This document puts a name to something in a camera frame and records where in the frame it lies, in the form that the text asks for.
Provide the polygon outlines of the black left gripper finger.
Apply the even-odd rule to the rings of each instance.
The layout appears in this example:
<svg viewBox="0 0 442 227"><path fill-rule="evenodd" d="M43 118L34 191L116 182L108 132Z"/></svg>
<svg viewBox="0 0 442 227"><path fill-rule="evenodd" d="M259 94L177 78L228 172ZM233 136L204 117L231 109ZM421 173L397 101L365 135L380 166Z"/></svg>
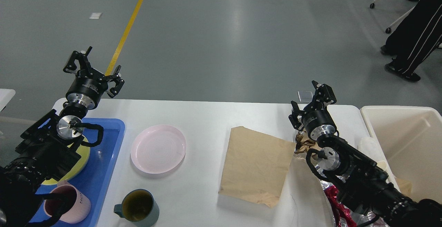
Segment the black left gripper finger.
<svg viewBox="0 0 442 227"><path fill-rule="evenodd" d="M118 65L115 68L113 74L109 76L104 76L104 82L108 86L108 88L106 89L106 93L110 98L116 97L120 93L120 90L125 83L125 80L122 79L120 75L120 69L121 65Z"/></svg>
<svg viewBox="0 0 442 227"><path fill-rule="evenodd" d="M87 58L92 49L93 47L89 46L84 53L73 51L63 68L63 72L72 73L76 78L92 79L93 68Z"/></svg>

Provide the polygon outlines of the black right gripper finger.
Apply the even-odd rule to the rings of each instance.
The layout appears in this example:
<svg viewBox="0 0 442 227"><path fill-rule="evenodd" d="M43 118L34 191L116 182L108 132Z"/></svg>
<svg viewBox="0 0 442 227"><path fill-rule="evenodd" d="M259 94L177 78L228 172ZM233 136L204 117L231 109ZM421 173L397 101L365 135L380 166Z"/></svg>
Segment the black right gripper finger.
<svg viewBox="0 0 442 227"><path fill-rule="evenodd" d="M320 84L314 80L311 83L314 86L315 92L311 102L304 107L305 112L325 110L328 105L337 103L332 87L327 84Z"/></svg>
<svg viewBox="0 0 442 227"><path fill-rule="evenodd" d="M292 111L289 115L289 121L292 124L293 128L298 131L303 131L304 124L302 120L299 120L299 118L302 119L302 117L305 115L304 110L300 110L297 102L291 101Z"/></svg>

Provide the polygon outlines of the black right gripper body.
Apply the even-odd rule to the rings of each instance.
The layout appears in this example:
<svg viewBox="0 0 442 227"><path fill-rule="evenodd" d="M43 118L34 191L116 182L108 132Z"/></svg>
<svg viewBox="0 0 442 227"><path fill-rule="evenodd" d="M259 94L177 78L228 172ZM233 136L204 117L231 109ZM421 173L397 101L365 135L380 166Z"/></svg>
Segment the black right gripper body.
<svg viewBox="0 0 442 227"><path fill-rule="evenodd" d="M314 110L306 113L302 117L302 123L308 137L317 141L323 135L333 135L336 133L336 124L327 110Z"/></svg>

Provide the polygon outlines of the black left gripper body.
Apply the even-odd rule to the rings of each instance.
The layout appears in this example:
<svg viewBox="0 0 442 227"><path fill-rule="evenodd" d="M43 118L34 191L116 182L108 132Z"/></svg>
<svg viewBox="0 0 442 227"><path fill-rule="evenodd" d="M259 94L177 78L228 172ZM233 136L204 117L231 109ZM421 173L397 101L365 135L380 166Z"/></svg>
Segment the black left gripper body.
<svg viewBox="0 0 442 227"><path fill-rule="evenodd" d="M105 82L87 77L76 77L66 93L67 102L65 106L93 110L98 107L104 92L108 88L109 86Z"/></svg>

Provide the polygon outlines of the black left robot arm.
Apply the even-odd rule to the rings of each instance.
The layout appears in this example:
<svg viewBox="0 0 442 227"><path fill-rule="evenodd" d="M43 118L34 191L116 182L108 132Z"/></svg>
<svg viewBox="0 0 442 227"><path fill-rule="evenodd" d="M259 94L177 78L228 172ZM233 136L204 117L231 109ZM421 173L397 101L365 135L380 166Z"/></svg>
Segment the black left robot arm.
<svg viewBox="0 0 442 227"><path fill-rule="evenodd" d="M19 156L1 167L2 227L50 227L71 209L67 196L37 191L43 181L60 181L71 171L81 158L80 146L101 144L104 128L82 119L97 108L104 93L114 98L125 83L120 65L107 76L94 69L87 58L91 50L73 51L63 68L75 79L60 114L52 109L25 130L15 149Z"/></svg>

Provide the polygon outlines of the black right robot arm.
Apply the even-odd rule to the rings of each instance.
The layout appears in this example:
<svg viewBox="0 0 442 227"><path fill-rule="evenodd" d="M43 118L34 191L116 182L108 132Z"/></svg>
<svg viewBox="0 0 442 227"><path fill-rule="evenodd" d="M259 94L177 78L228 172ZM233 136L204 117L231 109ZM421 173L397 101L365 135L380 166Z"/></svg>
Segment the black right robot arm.
<svg viewBox="0 0 442 227"><path fill-rule="evenodd" d="M300 109L292 101L289 120L295 130L306 133L319 145L319 149L306 152L306 163L319 180L337 188L337 202L357 214L373 212L375 218L361 224L364 227L380 218L390 227L440 227L441 204L431 199L415 202L393 183L387 183L388 174L376 161L339 137L327 110L337 101L333 89L327 84L311 83L315 89L311 102Z"/></svg>

